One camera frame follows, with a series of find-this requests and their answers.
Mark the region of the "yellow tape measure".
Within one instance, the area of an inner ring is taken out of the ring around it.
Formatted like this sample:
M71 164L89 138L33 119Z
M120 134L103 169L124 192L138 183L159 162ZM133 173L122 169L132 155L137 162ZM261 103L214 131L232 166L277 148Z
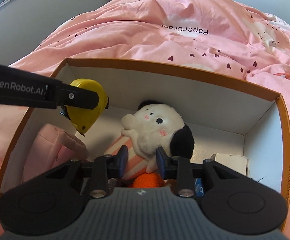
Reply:
M83 109L64 105L60 106L61 115L70 120L71 124L79 134L85 135L103 111L109 108L109 97L102 85L95 80L76 79L69 85L94 91L99 96L98 106L94 109Z

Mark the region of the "white black plush dog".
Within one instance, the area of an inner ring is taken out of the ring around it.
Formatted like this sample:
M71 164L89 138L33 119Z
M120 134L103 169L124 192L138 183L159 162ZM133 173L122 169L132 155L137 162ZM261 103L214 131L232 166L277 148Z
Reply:
M156 149L162 147L169 157L191 159L194 137L181 115L171 106L156 101L144 101L137 112L121 119L121 135L106 149L116 155L121 146L128 149L128 161L123 181L157 171Z

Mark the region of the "pink pouch bag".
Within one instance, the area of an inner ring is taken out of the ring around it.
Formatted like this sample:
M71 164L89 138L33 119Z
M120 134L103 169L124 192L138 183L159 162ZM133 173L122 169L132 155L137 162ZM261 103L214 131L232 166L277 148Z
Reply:
M37 133L26 158L22 181L26 182L72 158L84 160L86 155L85 144L75 135L45 124Z

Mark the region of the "orange knitted item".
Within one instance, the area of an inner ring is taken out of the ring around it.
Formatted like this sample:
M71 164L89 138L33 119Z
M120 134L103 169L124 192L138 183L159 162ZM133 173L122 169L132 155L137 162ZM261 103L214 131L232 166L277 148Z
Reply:
M144 173L128 183L131 188L155 188L164 187L165 181L158 173Z

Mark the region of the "blue printed packet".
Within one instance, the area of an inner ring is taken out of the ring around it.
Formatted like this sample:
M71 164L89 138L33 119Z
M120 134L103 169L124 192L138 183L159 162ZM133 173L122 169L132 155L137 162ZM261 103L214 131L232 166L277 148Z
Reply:
M202 187L201 179L197 178L194 181L194 188L195 188L195 196L202 197L204 195L204 189Z

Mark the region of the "small white box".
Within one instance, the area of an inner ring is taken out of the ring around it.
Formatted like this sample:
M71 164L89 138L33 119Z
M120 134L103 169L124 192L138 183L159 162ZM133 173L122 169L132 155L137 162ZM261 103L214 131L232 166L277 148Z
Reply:
M216 153L211 159L242 174L246 175L248 159L243 155Z

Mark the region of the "orange white cardboard box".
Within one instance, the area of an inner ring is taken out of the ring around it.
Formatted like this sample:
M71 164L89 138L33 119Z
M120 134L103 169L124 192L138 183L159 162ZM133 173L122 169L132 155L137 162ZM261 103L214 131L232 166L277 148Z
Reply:
M3 239L281 239L290 197L290 124L280 93L192 67L115 59L66 59L50 78L95 80L109 97L81 135L61 107L29 107L0 169ZM191 162L202 197L170 188L131 188L108 180L109 195L89 196L93 162L121 135L121 119L144 101L173 107L194 137ZM81 140L72 158L26 182L24 164L37 133L52 124ZM246 175L214 160L243 155Z

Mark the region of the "pink printed bed quilt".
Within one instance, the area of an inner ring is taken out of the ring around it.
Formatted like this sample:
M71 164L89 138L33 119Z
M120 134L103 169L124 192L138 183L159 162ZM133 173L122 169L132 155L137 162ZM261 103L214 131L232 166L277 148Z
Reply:
M67 58L227 75L281 93L290 118L290 26L233 0L112 0L64 22L12 67L50 76ZM290 238L290 205L284 233Z

